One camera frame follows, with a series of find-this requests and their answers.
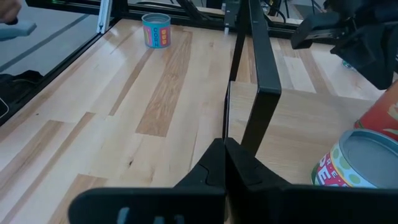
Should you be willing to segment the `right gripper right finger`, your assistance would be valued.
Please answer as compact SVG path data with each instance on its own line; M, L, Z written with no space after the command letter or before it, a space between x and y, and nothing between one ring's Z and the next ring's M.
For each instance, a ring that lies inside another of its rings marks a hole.
M397 191L291 184L225 140L232 223L397 224Z

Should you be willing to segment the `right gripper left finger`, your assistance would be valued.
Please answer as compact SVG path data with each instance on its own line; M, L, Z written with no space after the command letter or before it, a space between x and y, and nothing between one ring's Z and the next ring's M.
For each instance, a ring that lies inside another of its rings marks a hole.
M226 149L214 139L174 187L98 187L76 196L70 223L223 223Z

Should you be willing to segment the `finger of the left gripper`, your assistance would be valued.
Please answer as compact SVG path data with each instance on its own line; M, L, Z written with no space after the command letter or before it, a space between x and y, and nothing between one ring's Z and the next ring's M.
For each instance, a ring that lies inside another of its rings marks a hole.
M365 26L340 40L331 50L377 89L392 85L397 55L396 26Z

